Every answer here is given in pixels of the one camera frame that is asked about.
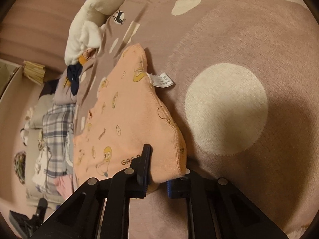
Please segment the peach cartoon print garment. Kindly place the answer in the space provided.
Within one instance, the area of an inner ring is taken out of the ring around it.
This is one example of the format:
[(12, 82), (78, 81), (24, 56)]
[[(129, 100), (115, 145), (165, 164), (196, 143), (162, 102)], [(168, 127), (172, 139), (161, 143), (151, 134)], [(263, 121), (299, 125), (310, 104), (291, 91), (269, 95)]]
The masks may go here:
[(78, 184), (113, 177), (151, 145), (150, 186), (185, 175), (187, 150), (168, 109), (156, 95), (142, 46), (128, 47), (98, 86), (97, 101), (74, 138)]

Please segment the white folded clothes pile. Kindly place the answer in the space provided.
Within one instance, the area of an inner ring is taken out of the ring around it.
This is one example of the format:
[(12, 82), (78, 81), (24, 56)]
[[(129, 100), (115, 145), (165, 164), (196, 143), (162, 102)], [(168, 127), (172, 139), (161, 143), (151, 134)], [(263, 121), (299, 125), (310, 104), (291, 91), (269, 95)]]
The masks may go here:
[(38, 158), (36, 159), (32, 181), (38, 187), (41, 187), (41, 188), (46, 187), (48, 166), (49, 166), (51, 156), (52, 156), (52, 153), (50, 152), (48, 147), (44, 146), (40, 150), (40, 154)]

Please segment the pink folded garment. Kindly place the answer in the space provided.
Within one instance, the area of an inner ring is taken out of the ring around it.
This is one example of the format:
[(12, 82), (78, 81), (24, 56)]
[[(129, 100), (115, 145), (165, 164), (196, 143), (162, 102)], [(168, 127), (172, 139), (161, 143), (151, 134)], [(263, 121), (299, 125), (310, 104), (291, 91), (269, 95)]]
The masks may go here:
[(53, 183), (57, 192), (59, 192), (59, 194), (65, 200), (67, 200), (74, 193), (71, 175), (59, 176), (54, 179)]

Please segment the beige headboard cushion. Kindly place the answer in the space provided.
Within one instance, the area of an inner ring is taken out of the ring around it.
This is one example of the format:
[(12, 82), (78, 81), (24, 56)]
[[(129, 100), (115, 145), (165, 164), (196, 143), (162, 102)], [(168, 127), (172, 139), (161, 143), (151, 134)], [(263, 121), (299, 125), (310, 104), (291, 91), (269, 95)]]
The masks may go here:
[(47, 94), (41, 96), (35, 105), (34, 113), (30, 120), (30, 129), (28, 135), (28, 143), (26, 150), (26, 165), (25, 165), (25, 187), (27, 204), (30, 206), (37, 205), (38, 200), (44, 197), (49, 205), (60, 205), (63, 203), (63, 197), (59, 195), (51, 195), (48, 193), (41, 193), (36, 189), (35, 183), (32, 181), (35, 173), (35, 163), (39, 156), (38, 149), (38, 135), (43, 125), (43, 116), (46, 114), (50, 107), (53, 106), (54, 95)]

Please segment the plaid checked pillow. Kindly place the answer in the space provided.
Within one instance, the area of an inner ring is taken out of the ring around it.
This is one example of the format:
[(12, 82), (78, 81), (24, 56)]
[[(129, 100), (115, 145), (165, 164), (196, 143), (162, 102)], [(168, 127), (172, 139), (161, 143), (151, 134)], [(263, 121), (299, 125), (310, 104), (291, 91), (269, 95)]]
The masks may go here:
[(48, 162), (47, 175), (56, 178), (67, 174), (67, 162), (64, 148), (69, 127), (73, 123), (75, 104), (53, 104), (43, 116), (43, 139), (51, 153)]

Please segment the mauve small pillow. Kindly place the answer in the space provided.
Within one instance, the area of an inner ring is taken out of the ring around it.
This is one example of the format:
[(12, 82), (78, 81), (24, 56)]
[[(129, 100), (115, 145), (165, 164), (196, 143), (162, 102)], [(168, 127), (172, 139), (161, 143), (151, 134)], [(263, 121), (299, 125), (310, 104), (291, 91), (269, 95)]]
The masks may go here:
[(71, 82), (67, 78), (67, 70), (61, 75), (54, 95), (56, 105), (75, 104), (77, 96), (71, 93)]

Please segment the navy and orange garment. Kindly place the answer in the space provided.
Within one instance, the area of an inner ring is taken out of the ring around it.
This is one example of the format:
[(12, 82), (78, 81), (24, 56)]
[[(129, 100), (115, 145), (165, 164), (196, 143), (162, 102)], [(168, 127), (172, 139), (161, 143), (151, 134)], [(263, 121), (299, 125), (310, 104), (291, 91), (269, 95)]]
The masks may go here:
[(78, 58), (78, 63), (75, 65), (69, 65), (67, 67), (67, 76), (65, 77), (63, 87), (68, 87), (71, 89), (71, 94), (76, 96), (78, 89), (80, 87), (80, 76), (83, 71), (83, 65), (87, 62), (84, 55)]

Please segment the mauve polka dot blanket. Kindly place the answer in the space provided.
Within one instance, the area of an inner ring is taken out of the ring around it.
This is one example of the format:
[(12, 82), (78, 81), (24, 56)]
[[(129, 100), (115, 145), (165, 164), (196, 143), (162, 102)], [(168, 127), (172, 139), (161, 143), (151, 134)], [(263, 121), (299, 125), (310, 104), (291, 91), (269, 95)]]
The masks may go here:
[(318, 211), (318, 23), (303, 0), (125, 0), (84, 67), (84, 142), (107, 76), (142, 46), (186, 143), (188, 166), (230, 180), (288, 238)]

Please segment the white fluffy plush garment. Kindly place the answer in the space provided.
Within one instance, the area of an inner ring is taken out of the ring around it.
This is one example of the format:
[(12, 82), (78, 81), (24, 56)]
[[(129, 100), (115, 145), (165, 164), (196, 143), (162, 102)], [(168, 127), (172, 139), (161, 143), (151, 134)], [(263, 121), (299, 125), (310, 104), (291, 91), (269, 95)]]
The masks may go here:
[(77, 64), (87, 49), (98, 49), (108, 16), (116, 12), (125, 0), (86, 0), (74, 17), (67, 39), (64, 61)]

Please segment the pink curtain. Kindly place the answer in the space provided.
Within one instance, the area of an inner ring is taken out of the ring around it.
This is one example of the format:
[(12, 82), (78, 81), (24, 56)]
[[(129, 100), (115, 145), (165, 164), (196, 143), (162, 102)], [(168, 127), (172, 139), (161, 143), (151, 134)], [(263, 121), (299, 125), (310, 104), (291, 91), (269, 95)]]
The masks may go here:
[(1, 23), (1, 58), (63, 72), (69, 27), (85, 0), (17, 0)]

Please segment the colourful round wall ornament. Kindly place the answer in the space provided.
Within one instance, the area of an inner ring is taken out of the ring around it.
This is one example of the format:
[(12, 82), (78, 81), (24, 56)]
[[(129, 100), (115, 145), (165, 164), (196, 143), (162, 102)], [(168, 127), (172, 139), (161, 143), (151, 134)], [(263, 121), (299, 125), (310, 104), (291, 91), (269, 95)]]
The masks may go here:
[(14, 156), (14, 171), (21, 184), (25, 184), (25, 163), (26, 152), (20, 151), (16, 153)]

